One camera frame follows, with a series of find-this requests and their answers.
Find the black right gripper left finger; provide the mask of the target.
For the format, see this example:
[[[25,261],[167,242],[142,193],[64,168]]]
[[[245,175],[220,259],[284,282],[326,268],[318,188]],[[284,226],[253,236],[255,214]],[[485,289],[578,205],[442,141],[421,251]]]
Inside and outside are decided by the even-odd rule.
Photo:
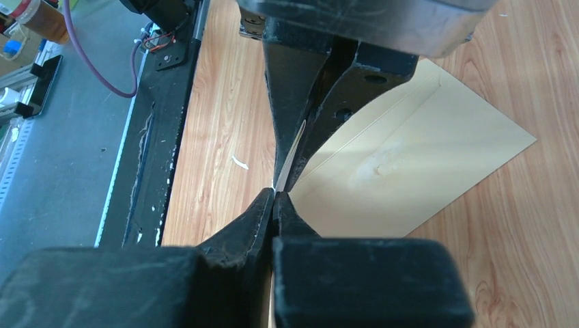
[[[274,191],[196,247],[48,248],[1,287],[2,327],[267,327]]]

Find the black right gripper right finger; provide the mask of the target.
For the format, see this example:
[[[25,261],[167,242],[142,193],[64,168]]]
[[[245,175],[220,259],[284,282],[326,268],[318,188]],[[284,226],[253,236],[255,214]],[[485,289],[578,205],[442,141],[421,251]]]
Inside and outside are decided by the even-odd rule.
[[[272,209],[277,327],[472,327],[475,313],[445,246],[419,238],[324,238],[287,193]]]

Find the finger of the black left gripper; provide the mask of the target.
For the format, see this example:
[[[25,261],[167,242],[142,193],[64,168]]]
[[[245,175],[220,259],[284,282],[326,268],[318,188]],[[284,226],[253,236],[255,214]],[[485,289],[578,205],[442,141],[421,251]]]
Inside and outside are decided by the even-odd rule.
[[[365,105],[409,82],[418,55],[365,42],[335,39],[335,48],[312,88],[314,100],[306,118],[284,191],[291,191],[311,157]]]
[[[273,187],[302,122],[311,89],[332,49],[333,37],[268,18],[262,45],[276,153]]]

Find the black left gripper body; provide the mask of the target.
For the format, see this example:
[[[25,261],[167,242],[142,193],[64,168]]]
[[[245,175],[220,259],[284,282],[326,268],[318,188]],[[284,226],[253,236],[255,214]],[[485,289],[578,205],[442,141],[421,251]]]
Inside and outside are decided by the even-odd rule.
[[[243,10],[307,29],[431,58],[446,57],[495,1],[239,1]]]

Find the lined letter paper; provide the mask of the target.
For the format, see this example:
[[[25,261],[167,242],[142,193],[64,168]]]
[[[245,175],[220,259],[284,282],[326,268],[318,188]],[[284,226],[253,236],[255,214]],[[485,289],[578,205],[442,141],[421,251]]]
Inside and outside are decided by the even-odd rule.
[[[303,131],[305,129],[305,126],[307,125],[307,121],[304,120],[298,130],[298,133],[296,135],[295,140],[293,141],[291,147],[289,148],[289,152],[287,154],[286,160],[283,163],[283,166],[281,168],[281,172],[279,174],[279,177],[277,178],[276,184],[274,186],[274,190],[276,192],[281,192],[284,191],[286,183],[287,183],[287,179],[290,173],[290,169],[292,166],[292,163],[294,161],[294,157],[295,157],[295,153],[299,144],[299,141],[302,137]]]

